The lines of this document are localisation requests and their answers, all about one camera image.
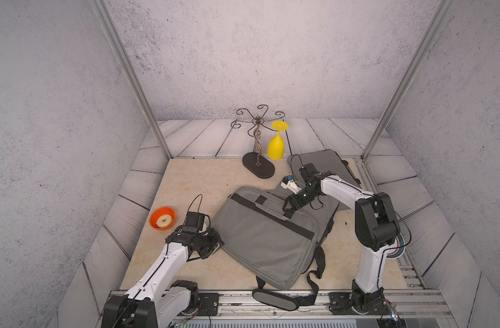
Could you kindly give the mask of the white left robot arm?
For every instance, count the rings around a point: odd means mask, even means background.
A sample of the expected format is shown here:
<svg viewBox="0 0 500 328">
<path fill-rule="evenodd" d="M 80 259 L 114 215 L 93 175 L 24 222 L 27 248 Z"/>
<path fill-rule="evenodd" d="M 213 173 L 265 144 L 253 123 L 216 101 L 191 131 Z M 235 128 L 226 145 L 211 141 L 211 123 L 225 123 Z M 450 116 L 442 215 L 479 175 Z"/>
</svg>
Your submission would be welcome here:
<svg viewBox="0 0 500 328">
<path fill-rule="evenodd" d="M 202 303 L 196 282 L 174 280 L 190 254 L 200 259 L 215 253 L 223 242 L 218 232 L 209 228 L 195 232 L 179 228 L 166 244 L 146 274 L 123 296 L 112 296 L 105 304 L 102 327 L 168 327 L 179 316 L 195 316 Z"/>
</svg>

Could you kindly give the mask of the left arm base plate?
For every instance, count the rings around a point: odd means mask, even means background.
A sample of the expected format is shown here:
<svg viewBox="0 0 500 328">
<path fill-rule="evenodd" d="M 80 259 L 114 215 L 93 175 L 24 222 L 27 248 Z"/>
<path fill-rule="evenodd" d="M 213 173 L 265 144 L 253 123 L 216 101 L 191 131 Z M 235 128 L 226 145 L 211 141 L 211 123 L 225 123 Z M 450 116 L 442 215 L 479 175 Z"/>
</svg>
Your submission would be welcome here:
<svg viewBox="0 0 500 328">
<path fill-rule="evenodd" d="M 189 307 L 180 313 L 182 317 L 215 317 L 219 311 L 217 292 L 200 292 L 193 295 Z"/>
</svg>

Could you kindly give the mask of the grey laptop bag with strap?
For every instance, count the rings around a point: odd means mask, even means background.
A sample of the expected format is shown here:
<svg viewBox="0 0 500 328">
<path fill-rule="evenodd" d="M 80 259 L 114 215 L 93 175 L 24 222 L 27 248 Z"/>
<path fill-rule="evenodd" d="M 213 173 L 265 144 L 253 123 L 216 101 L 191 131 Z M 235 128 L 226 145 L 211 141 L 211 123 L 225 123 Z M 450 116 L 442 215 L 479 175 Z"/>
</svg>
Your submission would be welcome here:
<svg viewBox="0 0 500 328">
<path fill-rule="evenodd" d="M 253 298 L 285 311 L 312 306 L 325 267 L 326 232 L 304 210 L 285 210 L 267 191 L 240 187 L 213 220 L 223 250 L 256 276 Z"/>
</svg>

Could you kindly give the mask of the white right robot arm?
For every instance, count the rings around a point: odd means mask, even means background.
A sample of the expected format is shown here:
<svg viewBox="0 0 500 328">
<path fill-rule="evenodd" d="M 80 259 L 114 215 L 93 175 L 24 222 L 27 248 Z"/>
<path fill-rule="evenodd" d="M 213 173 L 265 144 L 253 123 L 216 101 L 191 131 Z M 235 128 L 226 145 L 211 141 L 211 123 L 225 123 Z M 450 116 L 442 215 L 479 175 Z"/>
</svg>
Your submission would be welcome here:
<svg viewBox="0 0 500 328">
<path fill-rule="evenodd" d="M 376 305 L 383 305 L 383 270 L 387 253 L 397 250 L 396 237 L 400 234 L 398 213 L 386 193 L 375 194 L 355 187 L 331 172 L 320 173 L 311 165 L 301 168 L 304 187 L 296 184 L 293 176 L 281 181 L 281 187 L 292 191 L 286 198 L 284 210 L 293 213 L 326 195 L 348 206 L 355 213 L 355 234 L 362 244 L 359 271 L 352 281 L 349 307 L 365 315 Z"/>
</svg>

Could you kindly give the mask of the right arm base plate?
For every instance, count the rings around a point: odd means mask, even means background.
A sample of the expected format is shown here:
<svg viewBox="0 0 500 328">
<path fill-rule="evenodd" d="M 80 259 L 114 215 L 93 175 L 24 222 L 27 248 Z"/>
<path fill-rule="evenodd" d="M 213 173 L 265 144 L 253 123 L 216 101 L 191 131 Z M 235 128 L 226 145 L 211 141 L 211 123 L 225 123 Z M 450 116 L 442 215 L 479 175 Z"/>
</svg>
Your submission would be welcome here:
<svg viewBox="0 0 500 328">
<path fill-rule="evenodd" d="M 392 309 L 382 292 L 331 292 L 329 311 L 334 315 L 374 315 L 388 317 Z"/>
</svg>

